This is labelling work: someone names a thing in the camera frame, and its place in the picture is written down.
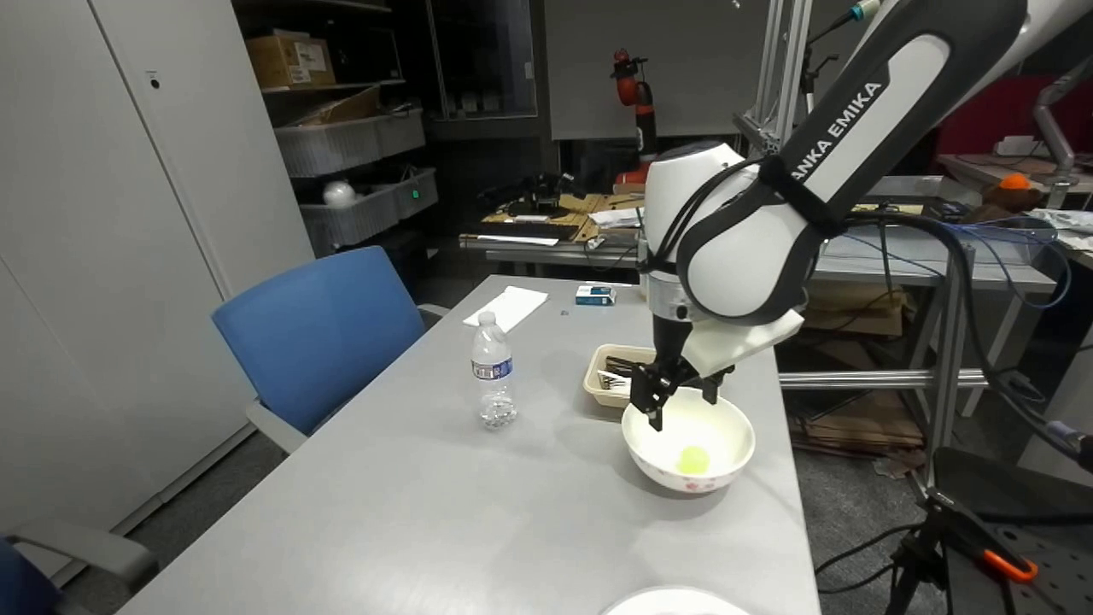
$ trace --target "white plate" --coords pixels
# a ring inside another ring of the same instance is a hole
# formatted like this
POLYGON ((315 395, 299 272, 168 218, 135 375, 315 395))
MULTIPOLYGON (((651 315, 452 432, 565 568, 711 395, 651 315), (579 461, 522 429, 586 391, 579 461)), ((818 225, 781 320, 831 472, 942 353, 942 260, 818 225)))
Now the white plate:
POLYGON ((748 615, 700 586, 650 586, 609 608, 609 615, 748 615))

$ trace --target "cabinet door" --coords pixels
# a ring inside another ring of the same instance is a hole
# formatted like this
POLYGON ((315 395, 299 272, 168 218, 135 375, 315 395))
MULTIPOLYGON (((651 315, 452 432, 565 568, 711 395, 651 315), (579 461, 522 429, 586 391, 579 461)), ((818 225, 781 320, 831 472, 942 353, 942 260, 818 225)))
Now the cabinet door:
POLYGON ((222 300, 94 12, 0 5, 0 529, 112 526, 238 429, 222 300))
POLYGON ((212 272, 238 295, 312 260, 227 0, 92 0, 212 272))

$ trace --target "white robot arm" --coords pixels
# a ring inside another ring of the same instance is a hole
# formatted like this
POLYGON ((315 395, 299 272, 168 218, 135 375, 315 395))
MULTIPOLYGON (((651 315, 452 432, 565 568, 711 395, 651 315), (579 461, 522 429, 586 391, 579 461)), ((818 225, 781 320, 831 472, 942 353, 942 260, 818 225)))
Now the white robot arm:
POLYGON ((1086 9, 1093 0, 892 0, 786 148, 761 160, 723 143, 660 156, 642 265, 657 361, 631 381, 651 428, 675 386, 715 395, 737 358, 794 334, 817 248, 855 199, 1086 9))

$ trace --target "blue chair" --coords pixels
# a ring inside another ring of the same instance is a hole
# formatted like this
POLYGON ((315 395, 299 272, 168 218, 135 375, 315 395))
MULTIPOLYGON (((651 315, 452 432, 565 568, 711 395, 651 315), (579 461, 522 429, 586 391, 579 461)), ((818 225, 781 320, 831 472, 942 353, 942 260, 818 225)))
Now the blue chair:
POLYGON ((85 612, 62 599, 62 592, 21 554, 14 543, 31 543, 62 555, 76 555, 127 584, 143 586, 158 569, 158 555, 112 532, 94 532, 68 522, 33 522, 0 537, 0 612, 6 615, 76 615, 85 612))
POLYGON ((423 334, 423 317, 378 245, 264 281, 212 320, 255 390, 247 415, 283 452, 299 446, 423 334))

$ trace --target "plastic water bottle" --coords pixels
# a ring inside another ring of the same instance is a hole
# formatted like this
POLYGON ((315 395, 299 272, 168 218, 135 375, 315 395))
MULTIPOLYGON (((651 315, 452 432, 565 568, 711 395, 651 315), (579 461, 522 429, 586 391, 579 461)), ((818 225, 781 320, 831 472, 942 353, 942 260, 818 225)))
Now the plastic water bottle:
POLYGON ((470 346, 470 372, 477 380, 477 423, 483 429, 501 429, 516 421, 511 404, 511 353, 505 346, 505 330, 498 328, 493 311, 477 315, 477 334, 470 346))

